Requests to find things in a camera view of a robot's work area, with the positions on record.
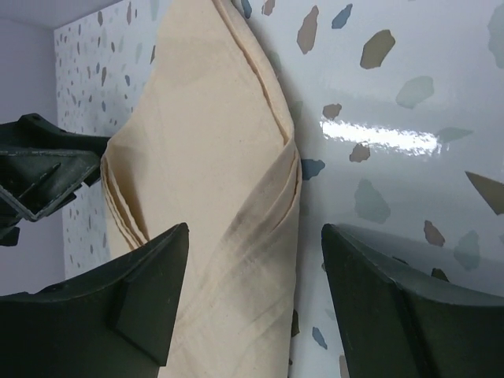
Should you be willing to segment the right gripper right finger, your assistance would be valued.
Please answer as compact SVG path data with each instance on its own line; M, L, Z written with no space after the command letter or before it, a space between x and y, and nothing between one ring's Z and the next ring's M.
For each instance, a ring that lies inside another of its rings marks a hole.
M346 225L321 248L352 377L501 377L503 298L383 254Z

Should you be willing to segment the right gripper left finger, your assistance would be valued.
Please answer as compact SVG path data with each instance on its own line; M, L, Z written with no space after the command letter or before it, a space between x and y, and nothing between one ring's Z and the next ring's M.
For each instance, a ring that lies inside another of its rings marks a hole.
M184 223L43 290L1 299L4 377L156 377L187 264Z

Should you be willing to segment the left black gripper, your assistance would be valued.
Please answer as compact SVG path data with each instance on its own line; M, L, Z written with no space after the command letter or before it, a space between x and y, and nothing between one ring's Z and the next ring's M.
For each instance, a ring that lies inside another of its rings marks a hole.
M37 113L1 124L1 145L82 151L1 152L1 245L16 246L24 218L50 215L100 165L109 137L67 132Z

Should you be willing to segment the beige cloth mat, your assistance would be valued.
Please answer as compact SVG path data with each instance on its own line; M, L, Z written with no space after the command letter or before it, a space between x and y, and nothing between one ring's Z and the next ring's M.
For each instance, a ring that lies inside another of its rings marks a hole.
M113 258L189 230L163 377L285 377L302 170L269 59L229 1L174 1L102 159Z

